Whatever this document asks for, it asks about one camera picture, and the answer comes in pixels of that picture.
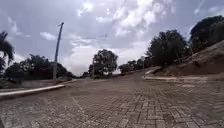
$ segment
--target roadside vegetation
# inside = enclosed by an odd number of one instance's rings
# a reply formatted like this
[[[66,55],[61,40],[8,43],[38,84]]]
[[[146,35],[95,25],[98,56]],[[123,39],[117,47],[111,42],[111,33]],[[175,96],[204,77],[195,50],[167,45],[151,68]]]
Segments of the roadside vegetation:
[[[14,48],[6,40],[7,33],[0,34],[0,75],[4,78],[16,78],[20,80],[45,80],[52,79],[53,62],[44,56],[32,55],[20,63],[13,63]],[[77,77],[67,71],[63,65],[58,63],[58,77],[85,78],[110,77],[114,71],[119,69],[122,74],[136,71],[151,66],[167,67],[172,64],[181,64],[192,54],[200,52],[224,39],[224,17],[214,16],[199,21],[190,32],[187,40],[177,30],[160,32],[149,42],[145,52],[145,59],[130,60],[126,64],[117,65],[118,56],[110,50],[103,49],[93,56],[93,63],[89,70],[82,76]]]

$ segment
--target tree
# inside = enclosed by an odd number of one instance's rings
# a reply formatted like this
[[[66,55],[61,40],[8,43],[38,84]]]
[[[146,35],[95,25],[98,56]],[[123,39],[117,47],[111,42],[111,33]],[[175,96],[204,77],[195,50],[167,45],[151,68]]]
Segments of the tree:
[[[136,67],[137,67],[137,61],[136,61],[136,60],[128,61],[127,64],[128,64],[129,67],[131,68],[131,71],[136,70]]]
[[[215,44],[224,40],[224,21],[214,23],[209,30],[209,42]]]
[[[152,58],[151,58],[151,56],[145,58],[144,64],[145,64],[145,66],[144,66],[145,68],[149,68],[149,67],[152,66]]]
[[[10,78],[23,79],[25,76],[25,72],[20,63],[13,63],[5,70],[4,76]]]
[[[98,51],[97,54],[94,55],[94,62],[89,66],[89,74],[92,76],[92,70],[94,65],[94,75],[104,76],[111,75],[113,71],[117,68],[117,58],[112,51],[103,49]]]
[[[5,60],[0,57],[0,76],[2,76],[2,71],[5,68]]]
[[[160,32],[158,37],[154,37],[146,55],[152,58],[153,65],[166,66],[174,60],[182,58],[186,41],[177,30]]]
[[[208,17],[199,21],[192,28],[190,41],[192,42],[193,52],[199,52],[214,44],[213,41],[209,40],[209,38],[214,34],[211,32],[211,27],[222,21],[224,21],[224,17],[222,16]]]
[[[13,46],[6,40],[8,33],[1,32],[0,33],[0,51],[3,52],[4,57],[8,56],[8,63],[14,59],[14,48]]]
[[[125,74],[126,72],[132,71],[132,67],[129,64],[120,65],[118,68],[120,69],[122,74]]]
[[[0,57],[0,75],[2,75],[2,71],[5,68],[5,60],[4,58],[8,56],[8,63],[10,63],[14,57],[14,48],[12,45],[6,40],[8,33],[1,32],[0,33],[0,51],[3,52],[3,57]]]
[[[136,70],[143,69],[143,65],[145,67],[145,61],[142,61],[141,59],[138,59],[136,65],[135,65],[135,69]]]
[[[74,75],[68,72],[61,64],[58,65],[58,77],[73,78]],[[20,62],[14,63],[5,71],[5,77],[21,78],[24,80],[44,80],[52,79],[54,62],[49,61],[44,56],[30,55],[29,58]]]
[[[86,78],[86,77],[88,77],[88,76],[89,76],[89,73],[88,73],[88,72],[83,72],[81,78]]]

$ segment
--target brick pavement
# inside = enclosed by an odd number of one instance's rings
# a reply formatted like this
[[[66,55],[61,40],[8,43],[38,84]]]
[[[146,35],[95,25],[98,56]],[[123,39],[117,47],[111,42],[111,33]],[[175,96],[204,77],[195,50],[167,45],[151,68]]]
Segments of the brick pavement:
[[[123,77],[0,102],[6,128],[222,128],[224,84]]]

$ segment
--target sky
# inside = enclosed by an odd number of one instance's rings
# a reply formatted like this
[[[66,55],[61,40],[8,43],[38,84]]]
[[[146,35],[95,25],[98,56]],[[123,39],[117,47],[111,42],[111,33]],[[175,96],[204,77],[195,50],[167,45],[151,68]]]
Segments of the sky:
[[[144,56],[160,31],[189,31],[201,19],[224,15],[224,0],[0,0],[0,31],[9,33],[15,61],[29,54],[53,60],[64,22],[59,62],[81,75],[98,50],[119,56],[118,65]]]

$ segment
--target palm tree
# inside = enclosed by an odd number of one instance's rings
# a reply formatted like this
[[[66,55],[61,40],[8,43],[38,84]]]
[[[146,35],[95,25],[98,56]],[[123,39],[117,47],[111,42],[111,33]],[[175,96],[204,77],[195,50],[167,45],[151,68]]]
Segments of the palm tree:
[[[3,58],[8,56],[8,63],[10,63],[14,59],[14,48],[6,40],[7,35],[8,33],[5,31],[0,33],[0,51],[4,53]]]

